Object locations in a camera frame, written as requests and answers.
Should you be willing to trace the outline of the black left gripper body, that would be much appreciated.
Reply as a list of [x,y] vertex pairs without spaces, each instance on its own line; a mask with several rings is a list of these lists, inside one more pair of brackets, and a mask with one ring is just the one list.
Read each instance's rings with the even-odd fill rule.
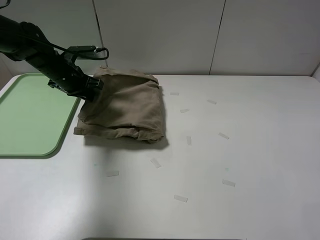
[[72,62],[61,55],[50,58],[47,77],[67,95],[86,99],[88,97],[88,76]]

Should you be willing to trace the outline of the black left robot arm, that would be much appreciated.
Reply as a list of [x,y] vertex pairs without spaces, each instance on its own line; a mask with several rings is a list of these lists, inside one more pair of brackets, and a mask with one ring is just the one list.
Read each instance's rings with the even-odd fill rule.
[[16,22],[0,17],[0,52],[15,62],[25,61],[48,79],[48,86],[68,96],[92,101],[104,83],[85,74],[75,64],[77,59],[103,61],[109,55],[105,47],[70,46],[65,49],[48,41],[41,29],[30,22]]

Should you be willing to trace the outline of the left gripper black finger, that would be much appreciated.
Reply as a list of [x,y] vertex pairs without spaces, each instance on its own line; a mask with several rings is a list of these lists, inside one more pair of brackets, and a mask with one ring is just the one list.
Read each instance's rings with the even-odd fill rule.
[[86,82],[87,89],[95,89],[95,90],[102,90],[104,87],[104,82],[100,79],[96,79],[94,77],[89,76]]

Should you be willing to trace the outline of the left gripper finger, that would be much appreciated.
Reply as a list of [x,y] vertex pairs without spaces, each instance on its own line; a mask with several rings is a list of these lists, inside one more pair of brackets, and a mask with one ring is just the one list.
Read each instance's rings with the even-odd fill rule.
[[89,101],[92,102],[94,99],[96,99],[100,94],[100,90],[99,89],[95,89],[95,88],[86,88],[85,90],[83,90],[81,92],[81,98],[85,101]]

